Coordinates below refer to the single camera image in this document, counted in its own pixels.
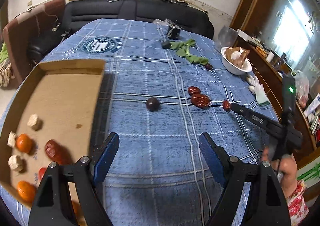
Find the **logo on tablecloth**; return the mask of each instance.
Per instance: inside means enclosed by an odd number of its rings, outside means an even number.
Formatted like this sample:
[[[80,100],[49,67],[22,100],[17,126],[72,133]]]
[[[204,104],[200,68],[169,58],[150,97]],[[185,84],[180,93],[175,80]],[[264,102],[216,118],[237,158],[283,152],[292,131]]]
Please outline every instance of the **logo on tablecloth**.
[[[96,37],[86,41],[82,49],[89,53],[100,54],[111,51],[114,53],[122,46],[120,39],[113,40],[106,37]]]

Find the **metal screw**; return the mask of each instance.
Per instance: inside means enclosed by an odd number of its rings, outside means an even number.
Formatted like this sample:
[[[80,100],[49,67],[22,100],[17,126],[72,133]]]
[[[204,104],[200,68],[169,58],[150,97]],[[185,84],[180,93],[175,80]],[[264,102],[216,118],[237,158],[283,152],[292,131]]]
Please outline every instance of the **metal screw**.
[[[231,156],[229,159],[232,163],[236,163],[239,161],[239,159],[236,156]]]
[[[262,165],[264,167],[269,167],[270,166],[270,163],[268,161],[262,161]]]
[[[87,156],[82,157],[82,158],[80,159],[80,162],[81,162],[81,163],[87,163],[88,161],[89,161],[89,158],[88,158]]]
[[[49,164],[49,167],[50,167],[50,168],[54,168],[56,165],[57,165],[56,162],[51,162],[51,163]]]

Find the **green bamboo picture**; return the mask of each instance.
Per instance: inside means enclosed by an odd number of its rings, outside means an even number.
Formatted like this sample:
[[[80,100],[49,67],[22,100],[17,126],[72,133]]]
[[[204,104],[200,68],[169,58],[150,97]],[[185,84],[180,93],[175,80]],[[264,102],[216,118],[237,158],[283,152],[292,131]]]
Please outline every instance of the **green bamboo picture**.
[[[320,164],[316,163],[313,168],[311,168],[309,171],[303,173],[300,175],[297,180],[303,179],[304,181],[307,181],[312,178],[320,179]]]

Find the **blue gripper pad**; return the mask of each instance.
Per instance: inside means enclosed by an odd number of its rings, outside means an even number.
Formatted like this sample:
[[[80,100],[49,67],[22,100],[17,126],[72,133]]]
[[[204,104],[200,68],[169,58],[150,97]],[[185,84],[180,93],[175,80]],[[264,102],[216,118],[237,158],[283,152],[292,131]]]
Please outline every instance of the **blue gripper pad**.
[[[228,166],[228,164],[226,163],[228,162],[227,158],[229,158],[228,154],[222,147],[217,146],[213,142],[208,133],[202,133],[200,135],[199,146],[200,151],[205,161],[207,162],[214,180],[217,183],[221,184],[223,188],[225,188],[227,185],[227,179],[224,176],[224,166],[222,162]]]
[[[93,174],[94,185],[97,185],[98,183],[102,183],[107,176],[107,173],[111,167],[113,159],[115,158],[115,155],[119,149],[118,134],[110,133],[108,138],[102,144],[101,148],[105,148],[105,149],[101,154],[100,159],[96,162],[94,166],[94,174]]]

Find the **human hand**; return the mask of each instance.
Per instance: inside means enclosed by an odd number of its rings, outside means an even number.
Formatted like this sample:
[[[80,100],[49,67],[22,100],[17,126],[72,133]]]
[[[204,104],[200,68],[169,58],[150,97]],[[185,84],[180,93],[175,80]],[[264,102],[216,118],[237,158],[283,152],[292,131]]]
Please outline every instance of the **human hand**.
[[[261,157],[261,162],[262,161],[268,161],[269,157],[269,148],[266,147],[263,150],[262,157]],[[279,172],[282,172],[284,174],[280,185],[282,188],[282,191],[284,193],[284,197],[287,199],[297,188],[297,163],[293,157],[293,155],[288,155],[287,157],[282,157],[281,162],[280,162],[280,167],[279,166],[279,160],[274,160],[270,162],[271,167],[274,170],[279,170]]]

